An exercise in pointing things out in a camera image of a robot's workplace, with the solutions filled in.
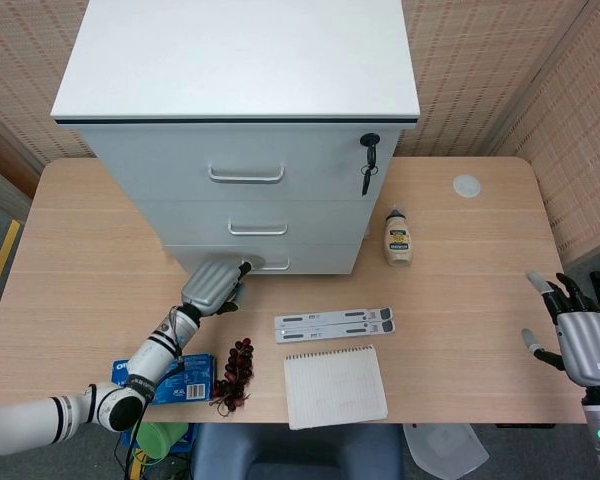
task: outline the mayonnaise bottle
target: mayonnaise bottle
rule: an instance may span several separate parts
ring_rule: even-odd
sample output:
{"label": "mayonnaise bottle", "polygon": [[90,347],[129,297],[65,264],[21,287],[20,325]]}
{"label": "mayonnaise bottle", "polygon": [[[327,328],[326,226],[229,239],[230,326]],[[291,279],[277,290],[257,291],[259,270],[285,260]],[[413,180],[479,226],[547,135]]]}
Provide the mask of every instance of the mayonnaise bottle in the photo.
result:
{"label": "mayonnaise bottle", "polygon": [[411,265],[413,243],[407,228],[407,219],[396,206],[391,210],[385,225],[384,256],[392,267]]}

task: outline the grapes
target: grapes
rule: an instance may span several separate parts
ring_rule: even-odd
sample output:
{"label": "grapes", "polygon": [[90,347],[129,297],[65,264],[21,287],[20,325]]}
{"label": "grapes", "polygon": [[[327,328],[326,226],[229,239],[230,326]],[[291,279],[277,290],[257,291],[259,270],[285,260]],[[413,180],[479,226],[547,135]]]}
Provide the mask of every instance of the grapes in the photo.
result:
{"label": "grapes", "polygon": [[229,358],[224,366],[224,379],[213,384],[211,405],[217,405],[218,413],[228,416],[244,405],[249,395],[245,395],[245,386],[253,376],[253,345],[250,338],[235,342],[235,348],[229,350]]}

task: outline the blue chair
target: blue chair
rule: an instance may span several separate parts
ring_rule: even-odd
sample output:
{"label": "blue chair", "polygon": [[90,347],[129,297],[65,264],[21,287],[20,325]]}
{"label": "blue chair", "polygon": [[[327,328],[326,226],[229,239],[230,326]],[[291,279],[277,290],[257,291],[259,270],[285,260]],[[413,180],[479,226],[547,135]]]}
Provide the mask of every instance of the blue chair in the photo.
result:
{"label": "blue chair", "polygon": [[195,480],[403,480],[400,425],[199,425]]}

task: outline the spiral notebook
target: spiral notebook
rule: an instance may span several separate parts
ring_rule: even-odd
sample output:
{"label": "spiral notebook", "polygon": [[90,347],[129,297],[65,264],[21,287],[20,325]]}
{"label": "spiral notebook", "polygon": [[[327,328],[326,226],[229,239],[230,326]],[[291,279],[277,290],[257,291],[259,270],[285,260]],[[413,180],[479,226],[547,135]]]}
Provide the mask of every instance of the spiral notebook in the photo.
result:
{"label": "spiral notebook", "polygon": [[290,355],[284,362],[291,430],[387,418],[372,345]]}

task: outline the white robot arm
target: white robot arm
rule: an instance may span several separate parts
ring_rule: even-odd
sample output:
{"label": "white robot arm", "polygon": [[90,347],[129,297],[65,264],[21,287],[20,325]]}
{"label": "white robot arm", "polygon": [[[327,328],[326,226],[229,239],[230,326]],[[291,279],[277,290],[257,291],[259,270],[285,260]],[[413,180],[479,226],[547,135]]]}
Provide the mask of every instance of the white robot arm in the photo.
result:
{"label": "white robot arm", "polygon": [[537,273],[527,274],[551,315],[561,355],[545,351],[531,330],[522,330],[522,338],[534,357],[566,372],[573,383],[585,388],[582,408],[600,461],[600,311],[571,278],[556,276],[568,297]]}
{"label": "white robot arm", "polygon": [[182,348],[200,328],[200,318],[238,309],[240,280],[251,267],[250,262],[204,263],[182,289],[182,305],[171,309],[127,362],[124,387],[91,384],[77,395],[0,407],[0,455],[67,440],[83,423],[97,423],[112,432],[133,427],[169,365],[181,358]]}

